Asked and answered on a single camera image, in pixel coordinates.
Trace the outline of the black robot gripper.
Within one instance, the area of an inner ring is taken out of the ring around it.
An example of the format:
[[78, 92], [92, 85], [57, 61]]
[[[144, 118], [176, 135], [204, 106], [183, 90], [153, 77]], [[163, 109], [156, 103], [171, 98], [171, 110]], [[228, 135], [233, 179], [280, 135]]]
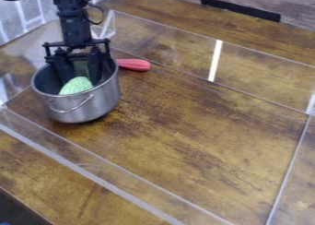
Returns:
[[90, 0], [53, 0], [57, 11], [62, 41], [45, 42], [45, 61], [53, 62], [61, 84], [65, 85], [74, 78], [73, 66], [69, 60], [86, 58], [88, 78], [93, 86], [102, 77], [102, 52], [98, 45], [108, 46], [105, 40], [93, 39], [90, 26], [100, 25], [88, 17], [86, 7], [102, 8], [90, 3]]

